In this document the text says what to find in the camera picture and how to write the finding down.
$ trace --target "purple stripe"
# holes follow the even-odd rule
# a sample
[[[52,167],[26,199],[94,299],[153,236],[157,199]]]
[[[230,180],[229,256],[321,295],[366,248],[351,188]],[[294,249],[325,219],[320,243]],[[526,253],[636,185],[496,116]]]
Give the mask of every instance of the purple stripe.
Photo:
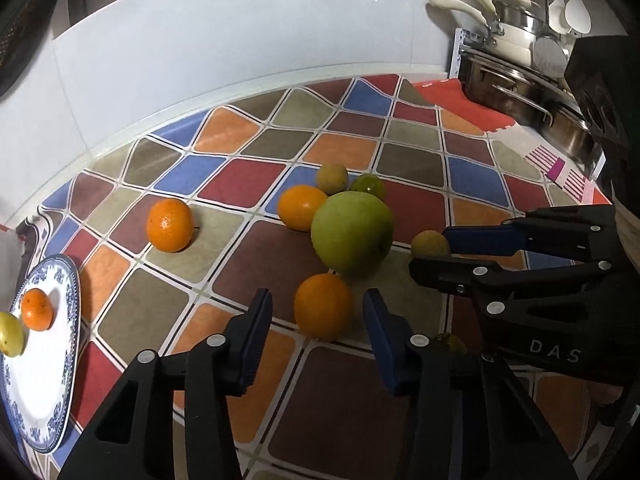
[[[555,182],[556,178],[560,175],[562,168],[564,168],[564,160],[561,158],[556,159],[551,169],[547,172],[546,177]]]

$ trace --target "blue and white plate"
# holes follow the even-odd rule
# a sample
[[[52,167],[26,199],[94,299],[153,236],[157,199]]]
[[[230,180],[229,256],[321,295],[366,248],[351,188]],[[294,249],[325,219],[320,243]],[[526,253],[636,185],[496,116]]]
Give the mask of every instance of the blue and white plate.
[[[22,295],[40,288],[51,300],[54,319],[44,332],[25,328],[21,355],[0,352],[2,390],[14,428],[34,450],[54,452],[65,434],[76,376],[80,328],[78,270],[64,254],[40,262],[29,274],[11,306],[20,319]]]

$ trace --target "tangerine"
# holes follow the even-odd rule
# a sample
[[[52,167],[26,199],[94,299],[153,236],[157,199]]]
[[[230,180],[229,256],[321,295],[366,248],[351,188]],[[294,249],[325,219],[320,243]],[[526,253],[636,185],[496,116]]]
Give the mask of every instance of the tangerine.
[[[156,202],[146,218],[146,236],[156,249],[177,253],[193,236],[191,209],[182,200],[165,198]]]
[[[288,228],[308,232],[316,211],[325,201],[326,195],[317,187],[299,184],[281,195],[278,216]]]
[[[304,335],[331,342],[348,328],[353,295],[336,274],[316,274],[300,284],[293,299],[296,324]]]
[[[22,322],[27,328],[43,332],[53,321],[53,307],[49,297],[39,288],[27,290],[20,301]]]

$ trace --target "metal pot handle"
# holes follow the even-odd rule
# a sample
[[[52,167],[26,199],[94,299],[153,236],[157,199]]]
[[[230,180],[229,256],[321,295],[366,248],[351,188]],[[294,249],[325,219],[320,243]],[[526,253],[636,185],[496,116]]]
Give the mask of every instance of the metal pot handle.
[[[553,115],[551,115],[551,113],[549,113],[549,111],[546,110],[546,108],[543,108],[538,103],[535,103],[531,99],[527,99],[526,97],[521,96],[517,92],[512,92],[511,90],[507,90],[506,88],[502,88],[499,85],[492,85],[492,86],[496,90],[499,90],[500,92],[502,92],[503,94],[507,94],[509,97],[513,97],[514,99],[517,99],[518,101],[521,101],[524,104],[529,105],[532,108],[535,108],[536,110],[542,112],[545,115],[545,121],[546,121],[546,118],[549,118],[549,127],[551,127],[552,124],[554,123]]]
[[[503,81],[506,81],[507,83],[512,85],[514,88],[518,87],[518,85],[516,84],[516,82],[513,79],[510,79],[507,76],[505,76],[505,75],[503,75],[503,74],[501,74],[499,72],[494,72],[493,70],[489,70],[488,68],[485,68],[484,66],[480,67],[480,72],[486,72],[487,74],[495,75],[496,77],[499,77]]]

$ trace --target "blue square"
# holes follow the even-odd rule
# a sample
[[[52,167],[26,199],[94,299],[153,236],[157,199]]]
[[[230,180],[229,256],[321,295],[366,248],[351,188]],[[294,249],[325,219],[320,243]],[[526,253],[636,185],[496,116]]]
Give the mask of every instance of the blue square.
[[[206,181],[226,160],[223,156],[187,155],[169,173],[167,173],[154,189],[190,195]]]
[[[280,185],[276,193],[271,197],[264,211],[271,215],[278,215],[278,200],[281,195],[290,187],[306,184],[307,186],[316,185],[316,172],[319,168],[310,168],[308,166],[298,166],[287,175],[284,182]],[[349,173],[349,183],[353,182],[358,175]]]
[[[61,253],[66,245],[69,243],[69,240],[76,234],[78,231],[79,225],[71,218],[66,218],[65,221],[60,224],[56,234],[53,235],[53,238],[47,244],[47,247],[44,250],[45,256],[51,256],[52,254]]]
[[[53,452],[53,460],[56,461],[58,468],[62,468],[65,464],[66,459],[69,457],[69,453],[71,453],[71,450],[73,449],[73,446],[76,445],[79,437],[80,432],[76,430],[75,425],[71,419],[69,419],[66,423],[66,430],[62,437],[62,442],[58,449]]]
[[[387,116],[392,100],[374,90],[364,81],[356,81],[344,103],[345,110],[364,112],[366,114]]]
[[[571,260],[550,256],[549,254],[534,253],[527,251],[529,259],[529,269],[552,269],[553,267],[566,267],[573,265]]]
[[[496,171],[462,158],[448,156],[447,160],[454,192],[502,207],[509,206],[502,180]]]
[[[179,146],[187,147],[191,144],[193,137],[195,137],[202,121],[208,113],[209,110],[204,110],[203,112],[185,117],[179,121],[175,121],[175,123],[163,126],[159,130],[154,131],[152,135],[161,137],[161,139],[168,140]]]
[[[69,188],[71,187],[71,181],[65,182],[57,190],[51,193],[42,205],[49,209],[65,209],[69,198]]]

